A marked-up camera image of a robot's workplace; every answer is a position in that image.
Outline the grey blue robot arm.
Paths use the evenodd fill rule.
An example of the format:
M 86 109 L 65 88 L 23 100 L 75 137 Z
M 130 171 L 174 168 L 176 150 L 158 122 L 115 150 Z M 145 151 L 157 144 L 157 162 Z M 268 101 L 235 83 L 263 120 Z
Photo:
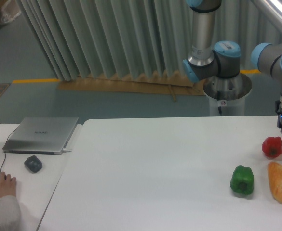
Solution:
M 215 13 L 219 0 L 189 0 L 193 11 L 192 51 L 183 61 L 191 82 L 204 81 L 203 91 L 210 102 L 212 116 L 241 116 L 251 80 L 240 73 L 241 49 L 236 42 L 219 41 L 212 45 Z M 282 33 L 282 0 L 255 0 L 254 5 Z M 251 53 L 253 66 L 278 81 L 280 98 L 275 102 L 277 126 L 282 134 L 282 43 L 261 43 Z

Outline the person's hand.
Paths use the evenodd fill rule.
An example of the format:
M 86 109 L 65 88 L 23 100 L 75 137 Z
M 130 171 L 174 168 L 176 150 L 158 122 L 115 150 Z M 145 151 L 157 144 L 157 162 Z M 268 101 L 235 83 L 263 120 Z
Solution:
M 16 197 L 16 177 L 11 174 L 6 175 L 5 172 L 0 173 L 0 198 L 5 196 Z

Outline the white sleeved forearm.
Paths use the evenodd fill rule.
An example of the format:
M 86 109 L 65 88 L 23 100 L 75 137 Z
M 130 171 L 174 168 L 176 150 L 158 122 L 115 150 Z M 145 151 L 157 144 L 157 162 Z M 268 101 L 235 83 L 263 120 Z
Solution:
M 20 205 L 15 196 L 0 198 L 0 231 L 17 230 L 21 220 Z

